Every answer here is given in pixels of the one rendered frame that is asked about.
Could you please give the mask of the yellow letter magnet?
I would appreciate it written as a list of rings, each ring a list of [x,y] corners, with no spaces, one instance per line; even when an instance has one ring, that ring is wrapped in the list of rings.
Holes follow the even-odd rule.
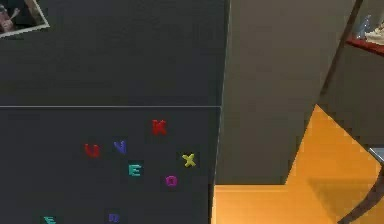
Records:
[[[194,162],[194,157],[195,157],[194,154],[189,154],[189,155],[184,154],[184,155],[182,156],[182,158],[185,160],[185,164],[184,164],[184,166],[185,166],[186,168],[188,168],[188,167],[194,167],[194,166],[196,165],[196,163]]]

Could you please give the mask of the pale blue glass bottle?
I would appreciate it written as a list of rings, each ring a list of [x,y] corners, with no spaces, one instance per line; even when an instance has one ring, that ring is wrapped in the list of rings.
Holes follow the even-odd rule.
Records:
[[[355,38],[363,40],[366,38],[366,34],[369,33],[370,31],[371,31],[371,15],[367,15],[363,19],[362,23],[359,25],[355,34]]]

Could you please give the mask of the red shelf with dark post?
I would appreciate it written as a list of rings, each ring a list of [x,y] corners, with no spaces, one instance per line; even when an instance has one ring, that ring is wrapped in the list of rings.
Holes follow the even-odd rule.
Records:
[[[335,73],[338,61],[341,57],[343,48],[345,45],[350,45],[353,47],[357,47],[359,49],[362,49],[364,51],[380,55],[384,57],[384,46],[379,46],[378,44],[368,43],[363,40],[358,40],[356,38],[353,38],[351,35],[351,31],[353,28],[353,25],[355,24],[356,18],[358,16],[358,13],[360,11],[361,5],[363,4],[364,0],[354,0],[353,8],[351,10],[350,15],[348,16],[348,20],[346,22],[346,25],[344,27],[344,30],[342,32],[342,35],[339,39],[339,44],[337,46],[335,55],[332,59],[332,63],[329,67],[328,73],[326,75],[325,81],[322,85],[320,95],[323,96],[326,94],[328,87],[330,85],[330,82],[333,78],[333,75]]]

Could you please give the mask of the white framed photo magnet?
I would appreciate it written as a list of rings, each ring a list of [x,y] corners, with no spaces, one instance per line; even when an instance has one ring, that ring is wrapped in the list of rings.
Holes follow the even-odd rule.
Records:
[[[0,0],[0,38],[49,27],[39,0]]]

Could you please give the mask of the grey metal object corner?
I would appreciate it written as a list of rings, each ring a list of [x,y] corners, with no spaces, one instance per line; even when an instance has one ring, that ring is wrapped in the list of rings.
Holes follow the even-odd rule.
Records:
[[[384,148],[370,148],[369,152],[381,164],[384,164]]]

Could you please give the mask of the dark grey fridge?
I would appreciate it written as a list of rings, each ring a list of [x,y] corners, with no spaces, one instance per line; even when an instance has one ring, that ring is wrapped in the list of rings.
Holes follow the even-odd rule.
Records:
[[[0,38],[0,224],[210,224],[215,186],[284,184],[353,0],[39,6]]]

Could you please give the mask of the red letter magnet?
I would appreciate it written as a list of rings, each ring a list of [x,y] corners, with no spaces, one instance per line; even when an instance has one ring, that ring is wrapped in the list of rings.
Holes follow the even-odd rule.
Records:
[[[166,135],[167,122],[165,120],[153,120],[152,121],[152,133],[154,135]]]
[[[100,156],[100,147],[97,144],[85,144],[84,151],[90,158],[98,158]]]

